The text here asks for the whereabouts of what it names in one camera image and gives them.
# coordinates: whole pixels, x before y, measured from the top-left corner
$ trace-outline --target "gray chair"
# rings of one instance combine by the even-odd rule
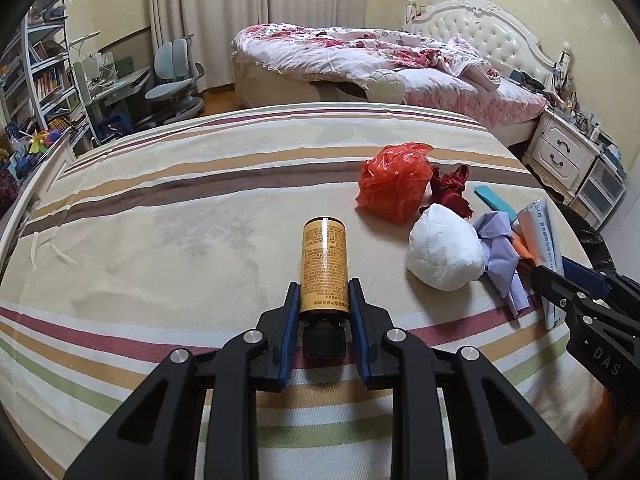
[[[196,82],[204,76],[204,67],[196,62],[198,75],[189,77],[189,51],[186,38],[173,43],[165,43],[156,52],[154,69],[160,79],[170,82],[153,87],[145,94],[148,101],[171,100],[169,107],[163,109],[152,121],[155,124],[171,124],[184,119],[194,118],[204,107],[204,101],[191,95]]]

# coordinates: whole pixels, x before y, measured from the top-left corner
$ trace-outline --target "drawer handle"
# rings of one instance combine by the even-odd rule
[[[564,148],[566,149],[567,153],[571,153],[571,148],[569,148],[569,145],[564,142],[564,140],[558,140],[558,146],[562,146],[564,144]]]
[[[551,154],[551,162],[554,164],[557,164],[558,166],[560,166],[561,168],[564,166],[564,162],[561,160],[560,162],[556,162],[556,160],[554,159],[554,154]]]

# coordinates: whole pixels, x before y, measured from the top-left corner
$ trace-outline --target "floral bedding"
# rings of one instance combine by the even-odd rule
[[[350,81],[367,88],[372,72],[403,76],[409,105],[458,112],[487,128],[540,115],[546,99],[502,78],[463,38],[362,28],[305,28],[265,23],[242,30],[234,56],[304,81]]]

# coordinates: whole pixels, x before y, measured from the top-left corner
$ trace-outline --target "metal screw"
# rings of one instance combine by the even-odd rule
[[[401,328],[392,328],[386,333],[386,337],[389,339],[389,341],[399,343],[406,339],[406,332]]]
[[[262,332],[259,330],[249,330],[242,336],[247,343],[259,343],[262,341]]]
[[[465,346],[460,352],[460,355],[462,355],[462,357],[467,361],[475,361],[480,357],[480,352],[473,346]]]
[[[184,348],[178,348],[177,350],[174,350],[173,352],[171,352],[170,359],[176,364],[183,363],[188,358],[189,358],[189,352]]]

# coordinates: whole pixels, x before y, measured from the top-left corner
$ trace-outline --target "chair seat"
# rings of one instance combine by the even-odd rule
[[[145,99],[148,101],[164,101],[173,97],[180,90],[187,88],[190,84],[191,79],[158,85],[145,94]]]

